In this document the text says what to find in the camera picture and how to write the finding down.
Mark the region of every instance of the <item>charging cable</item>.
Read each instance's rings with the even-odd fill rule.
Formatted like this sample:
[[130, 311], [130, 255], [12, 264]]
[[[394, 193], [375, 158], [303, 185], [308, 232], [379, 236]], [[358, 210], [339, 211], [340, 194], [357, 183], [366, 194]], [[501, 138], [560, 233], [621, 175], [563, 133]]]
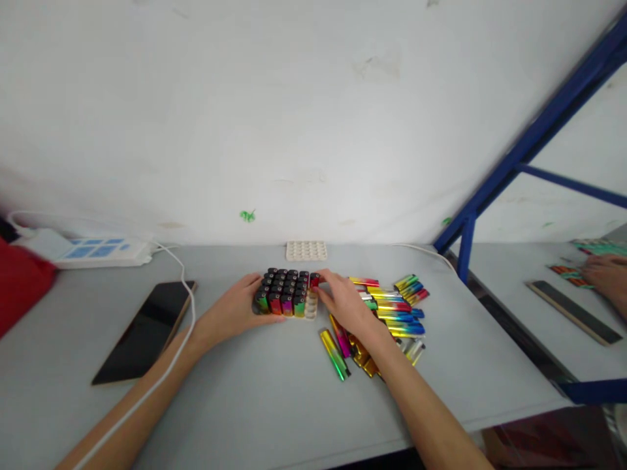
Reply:
[[[96, 223], [107, 224], [107, 222], [102, 222], [102, 221], [99, 221], [99, 220], [96, 220], [96, 219], [89, 219], [89, 218], [86, 218], [86, 217], [74, 217], [74, 216], [71, 216], [71, 215], [52, 214], [52, 213], [47, 213], [47, 212], [37, 212], [37, 211], [13, 211], [13, 212], [10, 212], [7, 215], [7, 222], [9, 222], [18, 231], [18, 233], [20, 233], [20, 234], [25, 233], [25, 231], [26, 231], [26, 233], [28, 233], [28, 230], [31, 230], [31, 229], [27, 228], [27, 227], [23, 227], [23, 226], [21, 226], [21, 225], [19, 225], [18, 223], [15, 222], [14, 216], [19, 214], [19, 213], [47, 215], [49, 217], [62, 217], [62, 218], [66, 218], [66, 219], [80, 219], [80, 220], [85, 220], [85, 221], [89, 221], [89, 222], [96, 222]], [[183, 342], [178, 347], [178, 350], [176, 351], [176, 354], [174, 355], [174, 358], [172, 358], [172, 362], [170, 363], [170, 365], [168, 366], [166, 371], [163, 373], [163, 375], [159, 378], [159, 380], [156, 381], [153, 384], [153, 386], [150, 387], [150, 389], [144, 394], [144, 396], [142, 396], [124, 414], [124, 416], [122, 416], [118, 420], [118, 422], [115, 423], [100, 438], [100, 440], [89, 450], [89, 452], [87, 454], [85, 454], [83, 456], [83, 458], [74, 466], [74, 470], [82, 469], [90, 461], [90, 459], [94, 455], [96, 455], [96, 453], [100, 449], [102, 449], [102, 447], [111, 438], [111, 436], [113, 436], [122, 427], [122, 425], [133, 415], [133, 413], [148, 399], [148, 397], [150, 397], [153, 394], [153, 392], [155, 390], [157, 390], [159, 385], [161, 385], [163, 383], [163, 381], [168, 377], [168, 375], [170, 375], [170, 372], [172, 371], [172, 369], [176, 365], [176, 362], [178, 361], [179, 356], [183, 352], [183, 348], [185, 347], [185, 345], [187, 345], [187, 341], [189, 340], [189, 337], [191, 336], [191, 333], [192, 333], [192, 331], [194, 329], [194, 325], [196, 325], [196, 301], [194, 299], [194, 292], [192, 292], [192, 290], [189, 288], [189, 286], [185, 282], [185, 265], [183, 264], [183, 262], [174, 253], [172, 253], [172, 251], [170, 251], [170, 248], [174, 248], [174, 247], [172, 247], [172, 246], [166, 247], [164, 245], [161, 245], [161, 243], [155, 242], [153, 240], [150, 240], [150, 241], [149, 240], [145, 240], [145, 241], [150, 242], [150, 243], [154, 243], [155, 245], [157, 245], [159, 247], [159, 251], [165, 251], [172, 258], [174, 258], [175, 261], [178, 264], [180, 264], [180, 266], [181, 266], [181, 282], [183, 283], [183, 287], [185, 287], [185, 290], [187, 291], [187, 293], [189, 294], [189, 297], [191, 298], [191, 325], [189, 326], [189, 330], [187, 331], [187, 334], [185, 335], [185, 338], [183, 339]]]
[[413, 249], [416, 249], [416, 250], [419, 250], [419, 251], [424, 251], [425, 253], [428, 253], [431, 256], [435, 256], [435, 257], [438, 257], [438, 258], [442, 259], [448, 265], [448, 267], [453, 270], [453, 272], [456, 272], [455, 268], [453, 267], [453, 265], [445, 257], [443, 257], [439, 253], [436, 253], [435, 251], [430, 251], [430, 250], [428, 250], [426, 248], [419, 247], [419, 246], [416, 246], [416, 245], [410, 245], [408, 243], [392, 243], [392, 246], [404, 246], [404, 247], [407, 247], [407, 248], [413, 248]]

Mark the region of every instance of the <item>table surface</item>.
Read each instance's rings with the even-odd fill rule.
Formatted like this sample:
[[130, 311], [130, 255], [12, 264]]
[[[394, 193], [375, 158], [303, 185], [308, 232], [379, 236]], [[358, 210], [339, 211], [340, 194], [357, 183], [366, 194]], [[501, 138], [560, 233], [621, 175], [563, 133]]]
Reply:
[[[285, 261], [284, 247], [177, 250], [204, 311], [248, 272], [269, 267], [374, 277], [415, 273], [431, 292], [417, 368], [474, 431], [568, 406], [471, 292], [435, 257], [405, 247], [329, 246], [325, 262]], [[0, 340], [0, 455], [7, 468], [54, 466], [131, 384], [90, 382], [153, 286], [180, 268], [159, 253], [140, 268], [61, 272]], [[190, 320], [187, 314], [184, 325]], [[350, 361], [341, 382], [314, 321], [291, 319], [211, 350], [187, 378], [135, 468], [322, 469], [411, 446], [385, 383]]]
[[[575, 287], [546, 267], [579, 266], [586, 258], [572, 243], [475, 243], [470, 270], [578, 380], [624, 379], [627, 324], [595, 291]], [[548, 282], [624, 339], [612, 346], [600, 345], [529, 289], [527, 281]]]

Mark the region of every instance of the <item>smartphone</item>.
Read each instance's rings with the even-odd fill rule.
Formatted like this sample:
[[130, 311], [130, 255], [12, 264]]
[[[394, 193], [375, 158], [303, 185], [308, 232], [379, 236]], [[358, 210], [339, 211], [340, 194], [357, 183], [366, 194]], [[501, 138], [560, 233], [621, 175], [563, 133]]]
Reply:
[[[193, 292], [196, 282], [188, 281], [187, 286]], [[143, 377], [174, 338], [190, 301], [180, 281], [157, 284], [91, 384]]]

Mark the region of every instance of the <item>red bag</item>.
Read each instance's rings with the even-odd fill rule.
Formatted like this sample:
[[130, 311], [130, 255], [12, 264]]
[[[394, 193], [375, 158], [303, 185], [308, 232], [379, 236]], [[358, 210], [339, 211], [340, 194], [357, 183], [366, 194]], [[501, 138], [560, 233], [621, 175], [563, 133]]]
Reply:
[[0, 337], [50, 290], [55, 270], [48, 261], [0, 238]]

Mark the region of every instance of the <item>blue metal frame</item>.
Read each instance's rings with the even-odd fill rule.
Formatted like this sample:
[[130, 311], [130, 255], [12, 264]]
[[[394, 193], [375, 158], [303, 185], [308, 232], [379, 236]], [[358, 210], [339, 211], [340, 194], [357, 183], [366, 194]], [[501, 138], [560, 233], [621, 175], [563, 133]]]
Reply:
[[[457, 273], [464, 283], [468, 282], [476, 219], [521, 172], [627, 208], [627, 197], [624, 195], [528, 165], [625, 62], [627, 8], [435, 241], [434, 247], [444, 255], [462, 236]], [[627, 402], [627, 379], [560, 384], [560, 387], [574, 403]]]
[[575, 191], [579, 191], [580, 193], [583, 193], [585, 195], [592, 196], [602, 201], [609, 202], [610, 204], [614, 204], [615, 206], [620, 206], [623, 209], [627, 209], [627, 196], [608, 191], [607, 189], [602, 189], [596, 186], [582, 183], [581, 181], [571, 180], [570, 178], [566, 178], [565, 176], [551, 173], [546, 170], [541, 170], [540, 168], [529, 166], [524, 163], [519, 163], [518, 165], [516, 165], [516, 171], [537, 176], [538, 178], [550, 181], [551, 183], [565, 186]]
[[627, 379], [557, 385], [576, 405], [627, 403]]
[[605, 34], [566, 83], [525, 130], [512, 149], [481, 184], [434, 247], [444, 254], [462, 234], [469, 214], [479, 217], [516, 178], [520, 163], [529, 163], [603, 84], [627, 61], [627, 12]]

